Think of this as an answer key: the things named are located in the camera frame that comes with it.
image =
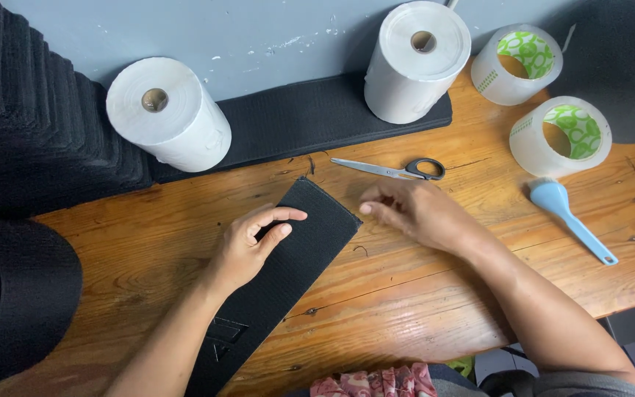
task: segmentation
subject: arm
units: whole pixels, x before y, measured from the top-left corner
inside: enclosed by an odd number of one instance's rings
[[[593,372],[635,385],[634,366],[604,328],[435,185],[381,179],[361,201],[360,212],[468,262],[540,370]]]
[[[237,288],[259,272],[278,243],[291,232],[274,226],[257,242],[254,236],[272,221],[302,221],[293,208],[264,205],[237,219],[224,244],[185,297],[166,315],[144,347],[112,383],[108,397],[172,397],[185,393],[202,340],[212,318]]]

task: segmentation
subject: pink patterned cloth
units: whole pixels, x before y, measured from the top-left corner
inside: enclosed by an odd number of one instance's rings
[[[430,381],[428,365],[417,362],[409,367],[342,374],[340,384],[332,378],[318,379],[311,397],[437,397]]]

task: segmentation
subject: forearm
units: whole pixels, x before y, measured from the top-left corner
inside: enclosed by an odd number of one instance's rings
[[[463,257],[487,283],[526,355],[542,371],[577,370],[635,384],[623,350],[581,306],[494,237]]]
[[[182,396],[207,327],[225,298],[202,281],[194,284],[154,330],[106,395]]]

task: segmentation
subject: scissors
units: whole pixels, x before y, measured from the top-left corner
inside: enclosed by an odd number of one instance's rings
[[[376,175],[391,176],[392,178],[397,178],[397,179],[417,178],[417,179],[425,179],[426,181],[429,181],[431,179],[435,181],[439,181],[442,179],[443,176],[445,176],[445,167],[442,166],[441,162],[434,160],[432,158],[416,158],[415,160],[408,163],[408,165],[406,165],[406,168],[403,168],[403,169],[380,167],[378,165],[367,164],[365,162],[358,162],[358,161],[352,161],[352,160],[343,160],[341,158],[331,158],[330,161],[332,161],[335,164],[343,165],[345,167],[358,169],[364,172],[371,172],[372,174],[376,174]],[[431,175],[423,171],[420,171],[418,169],[418,164],[422,162],[429,162],[430,164],[434,165],[435,169],[438,172],[437,175]]]

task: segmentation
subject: blue wall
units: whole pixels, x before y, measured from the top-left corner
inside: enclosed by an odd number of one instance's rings
[[[75,70],[109,87],[138,59],[178,59],[215,100],[366,68],[397,0],[0,0]],[[499,27],[540,25],[575,0],[460,0],[478,52]]]

